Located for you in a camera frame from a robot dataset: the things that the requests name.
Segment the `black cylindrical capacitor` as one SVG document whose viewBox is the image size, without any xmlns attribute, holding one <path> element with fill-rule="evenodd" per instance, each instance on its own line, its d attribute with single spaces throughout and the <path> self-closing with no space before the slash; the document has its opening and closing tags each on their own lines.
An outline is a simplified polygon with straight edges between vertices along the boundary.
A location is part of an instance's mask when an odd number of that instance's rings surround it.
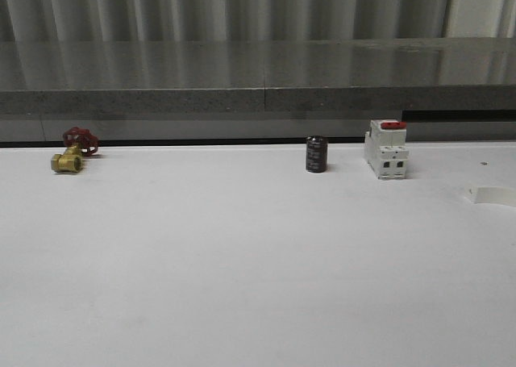
<svg viewBox="0 0 516 367">
<path fill-rule="evenodd" d="M 328 139 L 324 136 L 306 138 L 306 171 L 323 173 L 327 170 Z"/>
</svg>

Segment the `white half-ring pipe clamp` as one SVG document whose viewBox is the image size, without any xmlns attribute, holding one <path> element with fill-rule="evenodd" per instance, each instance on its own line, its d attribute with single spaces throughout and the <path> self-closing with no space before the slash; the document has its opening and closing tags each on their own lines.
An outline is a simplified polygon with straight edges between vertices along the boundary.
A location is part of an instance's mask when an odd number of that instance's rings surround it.
<svg viewBox="0 0 516 367">
<path fill-rule="evenodd" d="M 514 188 L 472 186 L 467 190 L 467 196 L 473 203 L 516 206 L 516 190 Z"/>
</svg>

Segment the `grey stone countertop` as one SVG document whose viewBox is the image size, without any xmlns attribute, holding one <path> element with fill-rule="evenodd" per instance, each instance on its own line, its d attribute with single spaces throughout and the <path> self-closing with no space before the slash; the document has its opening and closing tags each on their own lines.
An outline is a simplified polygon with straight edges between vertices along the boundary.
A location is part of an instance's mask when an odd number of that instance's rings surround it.
<svg viewBox="0 0 516 367">
<path fill-rule="evenodd" d="M 508 121 L 515 42 L 4 42 L 1 112 L 100 121 L 258 114 Z"/>
</svg>

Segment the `white circuit breaker red switch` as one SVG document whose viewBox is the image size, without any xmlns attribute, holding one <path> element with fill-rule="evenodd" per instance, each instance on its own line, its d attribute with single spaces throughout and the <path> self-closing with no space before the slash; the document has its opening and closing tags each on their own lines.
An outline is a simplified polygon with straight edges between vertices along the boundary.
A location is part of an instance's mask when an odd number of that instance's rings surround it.
<svg viewBox="0 0 516 367">
<path fill-rule="evenodd" d="M 364 137 L 364 159 L 381 180 L 406 177 L 409 151 L 406 123 L 395 119 L 374 119 Z"/>
</svg>

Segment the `brass valve red handwheel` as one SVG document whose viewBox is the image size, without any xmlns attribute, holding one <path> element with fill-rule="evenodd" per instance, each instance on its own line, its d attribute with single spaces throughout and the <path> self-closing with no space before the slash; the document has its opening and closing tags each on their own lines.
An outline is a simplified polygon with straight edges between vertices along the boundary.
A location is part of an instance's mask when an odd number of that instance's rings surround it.
<svg viewBox="0 0 516 367">
<path fill-rule="evenodd" d="M 55 173 L 79 173 L 85 157 L 98 151 L 98 138 L 89 129 L 72 127 L 62 136 L 66 147 L 62 154 L 51 159 L 51 169 Z"/>
</svg>

